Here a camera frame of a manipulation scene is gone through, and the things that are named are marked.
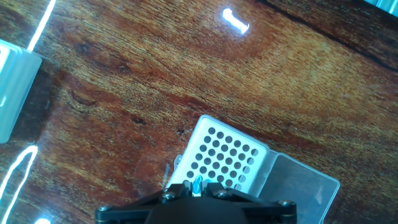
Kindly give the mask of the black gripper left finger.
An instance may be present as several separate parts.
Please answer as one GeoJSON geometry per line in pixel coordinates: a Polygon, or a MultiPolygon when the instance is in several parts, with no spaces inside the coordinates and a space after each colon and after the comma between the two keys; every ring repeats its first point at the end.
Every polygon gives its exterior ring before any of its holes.
{"type": "Polygon", "coordinates": [[[191,195],[190,182],[172,184],[167,190],[160,190],[128,205],[104,205],[95,211],[95,218],[146,218],[156,205],[191,195]]]}

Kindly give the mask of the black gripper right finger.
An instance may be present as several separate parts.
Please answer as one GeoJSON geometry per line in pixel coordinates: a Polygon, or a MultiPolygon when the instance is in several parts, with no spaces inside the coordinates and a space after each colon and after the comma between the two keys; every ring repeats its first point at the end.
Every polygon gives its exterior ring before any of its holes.
{"type": "Polygon", "coordinates": [[[209,183],[202,190],[204,197],[212,197],[241,208],[246,215],[296,215],[296,203],[291,200],[268,202],[236,189],[224,188],[219,182],[209,183]]]}

